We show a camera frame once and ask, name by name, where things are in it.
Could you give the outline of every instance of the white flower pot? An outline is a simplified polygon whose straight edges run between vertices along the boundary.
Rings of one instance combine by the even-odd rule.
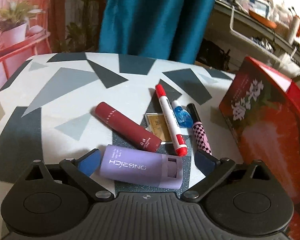
[[[8,48],[14,44],[24,41],[26,39],[26,29],[27,24],[25,23],[1,33],[0,45],[4,45],[5,48]]]

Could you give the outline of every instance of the blue curtain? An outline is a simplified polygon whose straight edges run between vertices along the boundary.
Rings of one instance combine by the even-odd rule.
[[[99,52],[192,64],[214,0],[108,0]]]

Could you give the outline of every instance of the red marker cap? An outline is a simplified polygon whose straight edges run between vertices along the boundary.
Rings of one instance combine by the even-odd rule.
[[[184,157],[187,155],[188,153],[188,150],[187,150],[187,147],[181,147],[179,149],[176,150],[176,153],[179,157]]]
[[[161,84],[157,84],[155,86],[155,92],[157,93],[158,98],[162,96],[167,96],[166,92],[164,91],[164,88]]]

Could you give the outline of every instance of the red lipstick tube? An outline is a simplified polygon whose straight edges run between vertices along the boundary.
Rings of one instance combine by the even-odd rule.
[[[105,102],[97,105],[95,114],[100,120],[132,142],[139,150],[156,152],[161,144],[161,140],[157,136]]]

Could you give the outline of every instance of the metal screw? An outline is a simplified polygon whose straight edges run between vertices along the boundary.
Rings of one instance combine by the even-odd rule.
[[[102,198],[102,199],[110,198],[111,197],[111,192],[106,191],[106,190],[100,190],[96,193],[96,197],[97,198]]]
[[[195,198],[199,197],[199,193],[194,190],[188,190],[188,191],[184,192],[183,195],[186,198],[191,198],[191,199],[195,199]]]

